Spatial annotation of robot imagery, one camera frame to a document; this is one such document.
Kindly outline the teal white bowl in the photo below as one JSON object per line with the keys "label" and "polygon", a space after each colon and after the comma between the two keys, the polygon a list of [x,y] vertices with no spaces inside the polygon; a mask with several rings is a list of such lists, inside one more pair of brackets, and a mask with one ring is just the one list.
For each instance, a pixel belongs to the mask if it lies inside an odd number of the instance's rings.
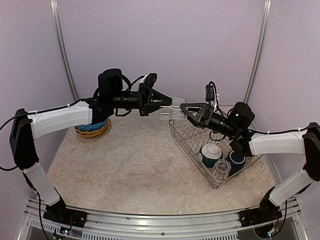
{"label": "teal white bowl", "polygon": [[222,149],[213,143],[207,143],[200,149],[201,161],[207,168],[212,168],[215,163],[223,158]]}

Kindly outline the dark blue mug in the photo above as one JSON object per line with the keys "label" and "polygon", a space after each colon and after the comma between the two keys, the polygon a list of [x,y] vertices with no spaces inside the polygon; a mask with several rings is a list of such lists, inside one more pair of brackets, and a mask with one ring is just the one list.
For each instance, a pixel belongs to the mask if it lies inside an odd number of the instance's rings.
{"label": "dark blue mug", "polygon": [[226,160],[231,165],[231,170],[229,172],[229,176],[232,176],[238,173],[246,163],[246,157],[238,155],[234,151],[230,151],[226,157]]}

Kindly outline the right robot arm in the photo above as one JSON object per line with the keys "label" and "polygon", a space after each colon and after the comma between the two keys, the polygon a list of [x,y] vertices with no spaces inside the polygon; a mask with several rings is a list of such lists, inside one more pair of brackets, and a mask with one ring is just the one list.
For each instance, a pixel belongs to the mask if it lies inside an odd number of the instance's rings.
{"label": "right robot arm", "polygon": [[237,102],[228,116],[215,112],[208,103],[182,103],[180,109],[189,122],[229,138],[231,149],[242,157],[261,155],[297,155],[305,159],[303,167],[272,187],[258,207],[239,213],[243,225],[267,222],[282,217],[280,207],[320,180],[320,125],[311,122],[304,128],[276,132],[251,130],[255,118],[251,108]]}

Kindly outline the clear glass front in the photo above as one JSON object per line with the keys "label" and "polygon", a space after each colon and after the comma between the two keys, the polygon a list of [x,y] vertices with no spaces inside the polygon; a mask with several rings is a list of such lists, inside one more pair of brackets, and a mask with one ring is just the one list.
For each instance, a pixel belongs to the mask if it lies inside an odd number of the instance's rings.
{"label": "clear glass front", "polygon": [[217,184],[224,183],[225,180],[228,178],[231,169],[232,169],[231,164],[226,159],[218,160],[214,164],[214,166],[211,170],[212,175],[213,175],[213,180]]}

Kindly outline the blue dotted plate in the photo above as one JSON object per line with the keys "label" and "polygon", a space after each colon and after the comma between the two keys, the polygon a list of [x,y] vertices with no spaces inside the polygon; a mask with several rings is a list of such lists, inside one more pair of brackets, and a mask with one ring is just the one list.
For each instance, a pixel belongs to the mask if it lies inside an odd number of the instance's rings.
{"label": "blue dotted plate", "polygon": [[106,125],[106,123],[107,121],[103,121],[95,124],[79,125],[75,126],[74,128],[80,132],[93,132],[102,129]]}

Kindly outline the yellow dotted plate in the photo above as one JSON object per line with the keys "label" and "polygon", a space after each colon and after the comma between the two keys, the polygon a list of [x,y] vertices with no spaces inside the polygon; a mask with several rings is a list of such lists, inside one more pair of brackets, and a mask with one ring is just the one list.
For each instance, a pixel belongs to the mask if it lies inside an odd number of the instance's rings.
{"label": "yellow dotted plate", "polygon": [[93,139],[96,137],[99,137],[100,135],[102,135],[103,133],[109,131],[111,129],[112,125],[111,124],[106,124],[103,128],[101,128],[100,130],[96,130],[96,131],[92,131],[92,132],[82,132],[82,131],[78,131],[75,130],[76,133],[78,135],[80,135],[83,138],[87,138],[87,139]]}
{"label": "yellow dotted plate", "polygon": [[87,139],[93,139],[109,131],[111,127],[112,127],[112,123],[111,123],[111,120],[108,118],[104,122],[75,126],[74,129],[81,137],[87,138]]}

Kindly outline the clear glass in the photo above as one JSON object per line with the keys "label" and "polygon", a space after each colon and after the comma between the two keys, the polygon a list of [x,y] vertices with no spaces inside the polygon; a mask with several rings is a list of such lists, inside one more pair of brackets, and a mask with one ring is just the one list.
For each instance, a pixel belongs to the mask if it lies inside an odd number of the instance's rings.
{"label": "clear glass", "polygon": [[228,178],[231,169],[232,169],[231,164],[226,159],[218,160],[214,164],[214,166],[211,170],[212,175],[213,175],[213,180],[217,184],[224,183],[225,180]]}
{"label": "clear glass", "polygon": [[186,119],[186,114],[181,110],[180,105],[188,102],[187,98],[173,97],[171,105],[160,107],[159,119],[162,121]]}

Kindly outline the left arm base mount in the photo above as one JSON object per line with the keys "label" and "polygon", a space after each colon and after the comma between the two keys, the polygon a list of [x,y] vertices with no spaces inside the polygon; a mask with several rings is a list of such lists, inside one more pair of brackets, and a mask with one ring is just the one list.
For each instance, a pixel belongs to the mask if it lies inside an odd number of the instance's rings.
{"label": "left arm base mount", "polygon": [[46,206],[43,217],[55,223],[84,228],[88,213],[65,206]]}

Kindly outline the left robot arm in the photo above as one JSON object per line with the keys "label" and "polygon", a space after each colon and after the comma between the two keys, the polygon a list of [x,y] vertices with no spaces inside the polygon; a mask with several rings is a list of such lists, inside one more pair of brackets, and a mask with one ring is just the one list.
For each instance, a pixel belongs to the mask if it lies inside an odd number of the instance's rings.
{"label": "left robot arm", "polygon": [[157,81],[156,73],[139,77],[137,91],[132,90],[132,82],[118,68],[105,70],[97,80],[98,88],[92,97],[40,111],[21,108],[10,118],[9,144],[15,167],[22,171],[28,185],[46,203],[47,212],[61,223],[70,218],[70,211],[41,166],[34,141],[71,127],[104,122],[116,115],[119,109],[126,110],[128,114],[137,109],[145,117],[162,106],[170,106],[173,101],[153,88]]}

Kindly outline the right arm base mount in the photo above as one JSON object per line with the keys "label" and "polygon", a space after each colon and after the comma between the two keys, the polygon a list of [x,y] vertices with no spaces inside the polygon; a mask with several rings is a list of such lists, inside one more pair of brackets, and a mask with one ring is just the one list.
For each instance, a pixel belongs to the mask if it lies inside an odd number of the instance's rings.
{"label": "right arm base mount", "polygon": [[246,208],[238,213],[242,227],[249,227],[279,220],[283,215],[279,208],[268,210],[267,208]]}

